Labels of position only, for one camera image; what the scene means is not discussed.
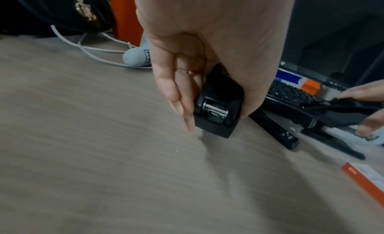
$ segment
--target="wooden desk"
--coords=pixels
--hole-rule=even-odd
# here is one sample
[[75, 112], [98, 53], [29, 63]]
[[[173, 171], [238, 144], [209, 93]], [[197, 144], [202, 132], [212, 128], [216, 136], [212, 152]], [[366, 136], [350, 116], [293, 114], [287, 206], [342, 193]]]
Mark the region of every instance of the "wooden desk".
[[2, 234], [384, 233], [339, 169], [358, 160], [305, 137], [290, 152], [249, 119], [190, 135], [151, 72], [57, 38], [0, 40], [0, 136]]

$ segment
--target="orange object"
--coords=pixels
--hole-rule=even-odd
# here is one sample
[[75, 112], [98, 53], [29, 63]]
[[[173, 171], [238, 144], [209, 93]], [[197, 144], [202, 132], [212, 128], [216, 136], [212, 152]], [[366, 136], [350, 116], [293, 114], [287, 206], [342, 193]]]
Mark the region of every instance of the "orange object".
[[140, 46], [143, 28], [136, 16], [135, 0], [111, 0], [116, 23], [113, 35], [125, 42]]
[[384, 207], [384, 178], [368, 165], [347, 163], [342, 170]]
[[321, 84], [319, 82], [315, 82], [314, 80], [308, 79], [300, 89], [315, 96], [320, 91]]

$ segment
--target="black stapler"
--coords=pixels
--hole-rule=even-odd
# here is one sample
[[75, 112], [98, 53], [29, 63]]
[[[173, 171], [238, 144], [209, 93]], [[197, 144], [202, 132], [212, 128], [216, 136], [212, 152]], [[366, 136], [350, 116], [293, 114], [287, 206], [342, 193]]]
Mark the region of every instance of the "black stapler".
[[229, 138], [241, 112], [244, 91], [232, 80], [222, 64], [208, 74], [195, 100], [195, 125], [218, 136]]

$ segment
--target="hand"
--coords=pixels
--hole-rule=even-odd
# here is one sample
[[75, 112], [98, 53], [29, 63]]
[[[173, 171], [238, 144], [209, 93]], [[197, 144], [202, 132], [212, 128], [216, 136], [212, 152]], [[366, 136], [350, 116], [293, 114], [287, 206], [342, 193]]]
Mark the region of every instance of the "hand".
[[256, 110], [276, 75], [294, 0], [136, 0], [160, 92], [194, 129], [194, 98], [221, 62]]
[[[361, 101], [384, 102], [384, 80], [352, 87], [343, 91], [337, 97], [353, 98]], [[366, 118], [362, 124], [359, 125], [356, 133], [363, 136], [369, 136], [382, 126], [384, 126], [384, 109], [379, 110]]]

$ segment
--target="black bag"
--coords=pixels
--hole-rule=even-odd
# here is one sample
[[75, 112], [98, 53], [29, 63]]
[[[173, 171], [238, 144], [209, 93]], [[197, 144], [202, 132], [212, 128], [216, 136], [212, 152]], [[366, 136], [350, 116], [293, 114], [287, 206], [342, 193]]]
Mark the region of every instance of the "black bag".
[[0, 0], [0, 33], [53, 36], [99, 33], [112, 28], [108, 0]]

